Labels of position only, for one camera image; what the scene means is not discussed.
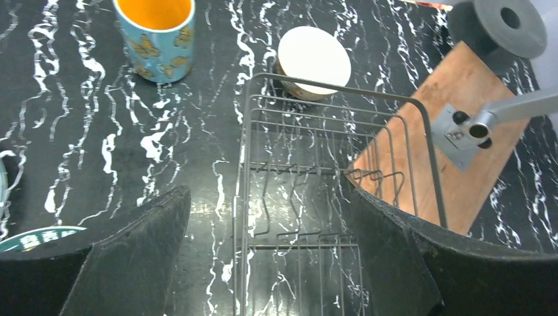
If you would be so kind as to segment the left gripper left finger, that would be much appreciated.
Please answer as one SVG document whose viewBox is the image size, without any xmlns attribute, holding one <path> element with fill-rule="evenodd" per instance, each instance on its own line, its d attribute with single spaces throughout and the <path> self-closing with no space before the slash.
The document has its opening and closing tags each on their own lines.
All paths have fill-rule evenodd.
<svg viewBox="0 0 558 316">
<path fill-rule="evenodd" d="M 2 315 L 162 315 L 188 225 L 178 186 L 30 251 L 1 254 Z"/>
</svg>

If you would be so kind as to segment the beige ceramic bowl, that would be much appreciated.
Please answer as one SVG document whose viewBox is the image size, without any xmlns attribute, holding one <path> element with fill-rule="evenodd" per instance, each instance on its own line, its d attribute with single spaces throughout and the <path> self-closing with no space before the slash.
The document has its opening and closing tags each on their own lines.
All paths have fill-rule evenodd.
<svg viewBox="0 0 558 316">
<path fill-rule="evenodd" d="M 278 74 L 346 86 L 351 78 L 351 60 L 345 47 L 331 34 L 313 26 L 298 26 L 280 39 Z"/>
</svg>

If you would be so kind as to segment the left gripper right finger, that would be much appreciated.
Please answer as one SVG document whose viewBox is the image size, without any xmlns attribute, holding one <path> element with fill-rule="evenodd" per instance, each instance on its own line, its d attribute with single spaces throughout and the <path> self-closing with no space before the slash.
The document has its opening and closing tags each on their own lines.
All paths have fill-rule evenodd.
<svg viewBox="0 0 558 316">
<path fill-rule="evenodd" d="M 356 189 L 374 315 L 556 315 L 557 256 L 475 240 Z"/>
</svg>

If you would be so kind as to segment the blue butterfly mug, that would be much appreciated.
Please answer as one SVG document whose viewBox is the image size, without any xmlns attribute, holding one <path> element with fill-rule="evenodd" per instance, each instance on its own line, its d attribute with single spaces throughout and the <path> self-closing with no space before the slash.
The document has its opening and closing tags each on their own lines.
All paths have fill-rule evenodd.
<svg viewBox="0 0 558 316">
<path fill-rule="evenodd" d="M 193 67 L 194 0 L 113 1 L 132 66 L 159 84 L 187 76 Z"/>
</svg>

